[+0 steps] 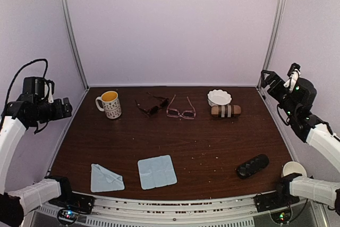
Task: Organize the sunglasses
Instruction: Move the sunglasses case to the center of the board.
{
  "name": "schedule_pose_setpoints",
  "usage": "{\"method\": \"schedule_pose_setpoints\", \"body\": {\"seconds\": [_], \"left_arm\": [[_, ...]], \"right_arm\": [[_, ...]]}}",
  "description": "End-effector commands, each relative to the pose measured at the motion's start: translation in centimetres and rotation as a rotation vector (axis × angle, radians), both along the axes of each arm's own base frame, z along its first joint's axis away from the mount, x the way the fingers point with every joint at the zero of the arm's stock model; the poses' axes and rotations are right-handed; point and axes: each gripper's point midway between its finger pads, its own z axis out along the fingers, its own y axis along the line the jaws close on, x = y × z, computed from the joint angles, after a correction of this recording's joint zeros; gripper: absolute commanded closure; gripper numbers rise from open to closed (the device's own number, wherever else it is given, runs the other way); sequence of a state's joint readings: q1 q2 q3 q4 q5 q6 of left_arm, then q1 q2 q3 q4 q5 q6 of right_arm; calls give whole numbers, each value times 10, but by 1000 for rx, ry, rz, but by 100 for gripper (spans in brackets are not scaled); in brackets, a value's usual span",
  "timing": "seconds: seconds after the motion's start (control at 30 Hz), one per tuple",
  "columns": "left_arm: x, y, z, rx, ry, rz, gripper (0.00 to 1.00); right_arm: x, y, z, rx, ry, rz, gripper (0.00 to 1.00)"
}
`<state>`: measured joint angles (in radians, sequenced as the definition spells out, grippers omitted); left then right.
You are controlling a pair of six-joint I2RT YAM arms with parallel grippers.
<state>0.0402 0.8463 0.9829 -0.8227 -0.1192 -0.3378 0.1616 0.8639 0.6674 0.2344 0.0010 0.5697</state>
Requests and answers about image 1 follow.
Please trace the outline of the brown plaid glasses case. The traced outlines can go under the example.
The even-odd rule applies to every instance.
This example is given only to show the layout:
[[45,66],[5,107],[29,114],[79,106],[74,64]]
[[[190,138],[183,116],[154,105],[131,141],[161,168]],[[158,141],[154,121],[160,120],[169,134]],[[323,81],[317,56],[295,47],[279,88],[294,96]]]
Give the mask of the brown plaid glasses case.
[[216,105],[211,108],[211,115],[219,118],[239,117],[242,109],[238,105]]

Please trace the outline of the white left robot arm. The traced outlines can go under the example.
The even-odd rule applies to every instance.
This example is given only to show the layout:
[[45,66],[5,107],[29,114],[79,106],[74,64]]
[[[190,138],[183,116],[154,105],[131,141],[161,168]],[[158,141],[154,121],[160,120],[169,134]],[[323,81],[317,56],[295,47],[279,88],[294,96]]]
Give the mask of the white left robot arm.
[[43,77],[26,77],[23,91],[14,102],[5,104],[1,119],[1,222],[21,226],[25,216],[45,202],[56,199],[65,208],[77,200],[67,177],[47,176],[17,191],[5,191],[5,182],[14,152],[29,128],[42,131],[39,124],[68,118],[72,106],[68,98],[53,99],[54,83]]

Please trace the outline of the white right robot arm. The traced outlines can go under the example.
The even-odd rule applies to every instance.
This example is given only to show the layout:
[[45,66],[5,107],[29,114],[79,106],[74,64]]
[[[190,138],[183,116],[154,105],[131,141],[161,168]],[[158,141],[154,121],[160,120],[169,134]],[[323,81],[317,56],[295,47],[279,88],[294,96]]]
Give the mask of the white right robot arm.
[[[317,91],[312,82],[300,77],[299,69],[290,69],[289,79],[284,81],[276,72],[261,71],[261,87],[277,100],[287,118],[286,126],[304,143],[316,149],[335,169],[339,169],[339,137],[328,122],[312,114],[311,108]],[[280,189],[275,191],[272,201],[284,206],[292,197],[304,197],[325,204],[339,212],[339,183],[311,179],[301,173],[282,177]]]

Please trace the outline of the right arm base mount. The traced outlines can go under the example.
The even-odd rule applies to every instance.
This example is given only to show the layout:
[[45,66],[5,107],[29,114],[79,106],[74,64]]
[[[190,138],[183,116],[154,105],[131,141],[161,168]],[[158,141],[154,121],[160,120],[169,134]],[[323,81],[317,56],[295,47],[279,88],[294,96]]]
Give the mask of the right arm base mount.
[[299,197],[281,195],[277,191],[258,193],[253,200],[258,213],[268,211],[271,220],[279,225],[289,224],[293,219],[292,206],[300,202]]

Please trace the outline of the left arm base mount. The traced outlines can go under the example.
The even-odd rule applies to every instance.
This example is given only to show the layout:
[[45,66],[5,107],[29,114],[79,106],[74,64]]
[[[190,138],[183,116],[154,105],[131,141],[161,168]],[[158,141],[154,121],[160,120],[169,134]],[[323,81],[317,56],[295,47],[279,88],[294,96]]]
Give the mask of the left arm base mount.
[[63,226],[74,224],[81,215],[90,215],[94,207],[95,198],[89,195],[72,193],[68,200],[61,197],[48,202],[59,207],[56,218]]

